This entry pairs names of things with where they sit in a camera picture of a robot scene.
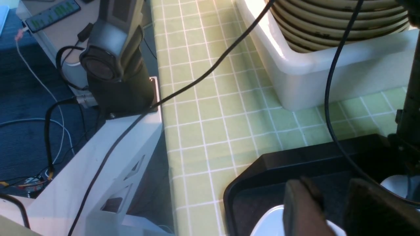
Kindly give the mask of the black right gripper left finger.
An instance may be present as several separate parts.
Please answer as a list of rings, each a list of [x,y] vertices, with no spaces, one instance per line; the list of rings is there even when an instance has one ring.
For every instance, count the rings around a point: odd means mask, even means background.
[[[324,214],[324,196],[306,177],[288,180],[284,193],[285,236],[334,236]]]

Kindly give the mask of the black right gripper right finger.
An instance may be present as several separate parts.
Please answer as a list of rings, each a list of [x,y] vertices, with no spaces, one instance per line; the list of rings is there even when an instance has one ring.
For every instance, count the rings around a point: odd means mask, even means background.
[[[418,236],[419,211],[373,184],[350,181],[343,230],[348,236]]]

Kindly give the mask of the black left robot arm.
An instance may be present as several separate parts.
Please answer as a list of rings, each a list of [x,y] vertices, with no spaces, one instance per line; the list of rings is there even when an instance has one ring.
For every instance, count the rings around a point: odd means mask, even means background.
[[[398,109],[395,118],[396,133],[388,136],[392,146],[408,167],[419,171],[420,160],[420,37],[417,37],[413,63],[403,109]]]

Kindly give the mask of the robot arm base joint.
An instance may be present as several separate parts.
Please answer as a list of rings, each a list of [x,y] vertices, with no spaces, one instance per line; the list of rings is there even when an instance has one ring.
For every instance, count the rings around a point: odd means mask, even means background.
[[[156,98],[140,44],[142,0],[101,0],[80,63],[89,91],[108,119],[146,112]]]

